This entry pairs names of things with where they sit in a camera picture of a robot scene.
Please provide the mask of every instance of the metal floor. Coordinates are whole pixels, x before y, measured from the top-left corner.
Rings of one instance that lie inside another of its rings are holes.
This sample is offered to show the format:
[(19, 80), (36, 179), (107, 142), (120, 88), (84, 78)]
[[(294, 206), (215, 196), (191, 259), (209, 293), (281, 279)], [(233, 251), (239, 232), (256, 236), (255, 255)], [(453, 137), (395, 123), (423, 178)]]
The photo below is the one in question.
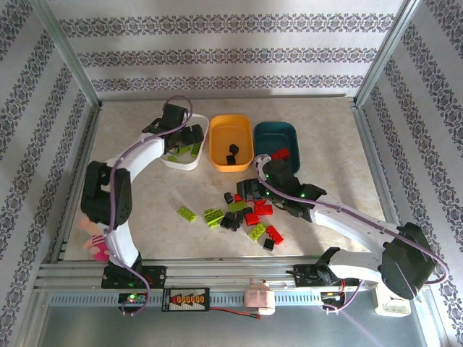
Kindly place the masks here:
[(135, 318), (114, 307), (50, 306), (39, 346), (426, 346), (416, 309), (403, 318), (378, 316), (372, 294), (359, 293), (338, 316), (317, 306), (278, 307), (257, 321), (225, 312), (161, 313)]

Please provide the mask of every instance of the pink toy figure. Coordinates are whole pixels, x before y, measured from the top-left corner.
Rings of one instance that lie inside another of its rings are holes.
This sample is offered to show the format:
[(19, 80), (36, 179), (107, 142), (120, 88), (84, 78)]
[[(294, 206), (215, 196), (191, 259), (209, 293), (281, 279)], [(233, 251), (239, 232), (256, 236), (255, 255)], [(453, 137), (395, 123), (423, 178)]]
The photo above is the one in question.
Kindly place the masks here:
[(84, 243), (84, 249), (89, 249), (93, 259), (97, 262), (109, 261), (109, 250), (104, 241), (103, 232), (86, 215), (79, 220), (79, 228), (85, 230), (91, 239)]

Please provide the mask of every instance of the white plug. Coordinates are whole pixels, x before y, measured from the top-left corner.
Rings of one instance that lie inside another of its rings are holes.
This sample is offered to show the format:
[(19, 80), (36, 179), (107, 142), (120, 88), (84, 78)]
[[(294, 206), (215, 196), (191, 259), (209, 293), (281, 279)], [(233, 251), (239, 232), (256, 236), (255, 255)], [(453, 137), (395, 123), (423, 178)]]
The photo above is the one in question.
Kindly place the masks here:
[(275, 293), (265, 281), (245, 290), (245, 309), (262, 315), (275, 313)]
[(375, 312), (380, 316), (405, 317), (412, 313), (410, 301), (394, 294), (384, 283), (378, 283), (373, 290), (377, 304)]

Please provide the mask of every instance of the black bracket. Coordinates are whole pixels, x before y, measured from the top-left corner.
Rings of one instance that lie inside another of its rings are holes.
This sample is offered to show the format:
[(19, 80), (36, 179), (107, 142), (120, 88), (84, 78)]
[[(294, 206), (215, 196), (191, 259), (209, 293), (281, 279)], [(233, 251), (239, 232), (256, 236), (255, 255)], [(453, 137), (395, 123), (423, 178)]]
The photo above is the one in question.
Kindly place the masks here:
[[(142, 257), (138, 254), (132, 269), (143, 276), (151, 289), (162, 289), (166, 282), (165, 266), (143, 266)], [(101, 280), (103, 289), (145, 289), (145, 284), (130, 271), (117, 266), (112, 262), (104, 268), (103, 279)]]
[[(142, 266), (140, 272), (151, 289), (163, 289), (166, 283), (166, 267), (165, 266)], [(103, 279), (101, 280), (101, 288), (103, 289), (145, 289), (145, 284), (138, 278), (130, 279), (127, 277), (111, 276), (109, 266), (104, 268)]]
[[(341, 280), (334, 275), (328, 264), (331, 257), (339, 250), (339, 247), (330, 247), (315, 264), (297, 264), (293, 267), (293, 271), (286, 273), (294, 276), (296, 287), (337, 286)], [(345, 281), (348, 286), (356, 286), (359, 283), (355, 278), (346, 278)]]

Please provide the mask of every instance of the lime green brick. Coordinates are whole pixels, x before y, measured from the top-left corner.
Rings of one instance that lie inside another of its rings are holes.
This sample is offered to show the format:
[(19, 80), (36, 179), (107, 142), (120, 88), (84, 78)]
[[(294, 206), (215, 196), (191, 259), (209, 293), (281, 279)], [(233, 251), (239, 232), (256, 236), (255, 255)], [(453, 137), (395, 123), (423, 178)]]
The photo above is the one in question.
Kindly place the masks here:
[(235, 212), (244, 210), (246, 207), (247, 207), (247, 203), (246, 203), (244, 200), (243, 200), (243, 201), (239, 201), (239, 202), (232, 202), (232, 203), (229, 205), (229, 211), (230, 211), (231, 213), (235, 213)]
[(188, 220), (190, 223), (196, 219), (196, 214), (188, 210), (185, 206), (180, 208), (179, 215)]
[(195, 144), (193, 145), (193, 148), (191, 149), (191, 156), (192, 156), (192, 157), (197, 157), (197, 155), (198, 155), (199, 152), (200, 152), (200, 148), (201, 148), (201, 142), (195, 143)]
[(223, 217), (224, 214), (222, 213), (222, 210), (220, 208), (218, 208), (217, 210), (212, 210), (204, 215), (205, 222), (208, 224), (208, 226), (211, 226), (211, 224), (218, 222)]
[(190, 150), (191, 150), (191, 146), (180, 147), (179, 152), (177, 153), (177, 155), (185, 154), (186, 152), (189, 152)]
[(262, 236), (262, 234), (266, 232), (266, 230), (267, 227), (265, 226), (265, 224), (259, 222), (259, 224), (252, 228), (251, 232), (249, 233), (249, 236), (254, 241), (257, 241)]

